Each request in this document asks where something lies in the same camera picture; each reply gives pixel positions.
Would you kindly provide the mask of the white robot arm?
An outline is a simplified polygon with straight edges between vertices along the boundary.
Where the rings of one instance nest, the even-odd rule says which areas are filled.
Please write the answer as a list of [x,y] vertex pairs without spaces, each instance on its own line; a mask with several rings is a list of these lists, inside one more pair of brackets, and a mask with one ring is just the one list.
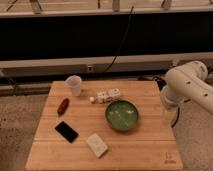
[[186,99],[213,115],[213,86],[205,82],[207,76],[208,69],[201,61],[191,61],[167,71],[166,85],[160,91],[164,124],[171,124],[178,107]]

